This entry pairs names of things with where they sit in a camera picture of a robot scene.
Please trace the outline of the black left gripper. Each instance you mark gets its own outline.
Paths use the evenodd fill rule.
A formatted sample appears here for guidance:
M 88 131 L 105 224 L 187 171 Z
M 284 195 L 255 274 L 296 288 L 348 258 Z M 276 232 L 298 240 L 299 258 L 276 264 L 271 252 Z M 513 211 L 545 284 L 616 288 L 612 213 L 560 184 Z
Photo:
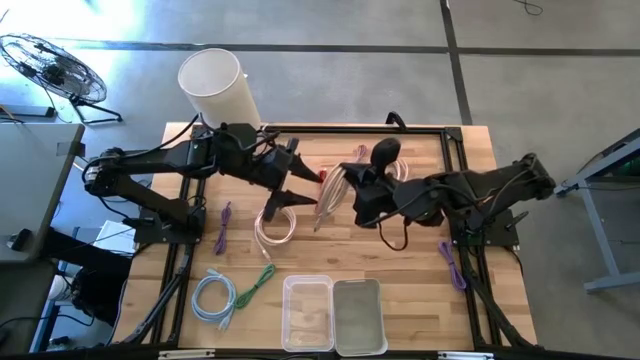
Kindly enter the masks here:
M 277 144 L 274 138 L 261 138 L 257 147 L 264 149 L 252 158 L 249 183 L 271 191 L 263 209 L 263 220 L 270 222 L 278 210 L 298 205 L 315 205 L 313 198 L 299 195 L 290 190 L 281 191 L 288 172 L 296 177 L 322 182 L 323 179 L 309 168 L 299 154 L 295 154 L 299 140 L 291 138 L 286 145 Z

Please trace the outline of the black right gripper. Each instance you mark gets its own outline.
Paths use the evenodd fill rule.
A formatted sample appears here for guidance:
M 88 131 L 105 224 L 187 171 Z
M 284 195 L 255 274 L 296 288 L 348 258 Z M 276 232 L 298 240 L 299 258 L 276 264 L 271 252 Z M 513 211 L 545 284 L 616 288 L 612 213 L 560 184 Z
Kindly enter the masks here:
M 395 210 L 392 199 L 395 185 L 386 175 L 388 165 L 397 160 L 401 144 L 396 138 L 378 142 L 370 156 L 370 163 L 341 163 L 343 178 L 356 190 L 354 223 L 361 228 L 374 228 L 382 212 Z

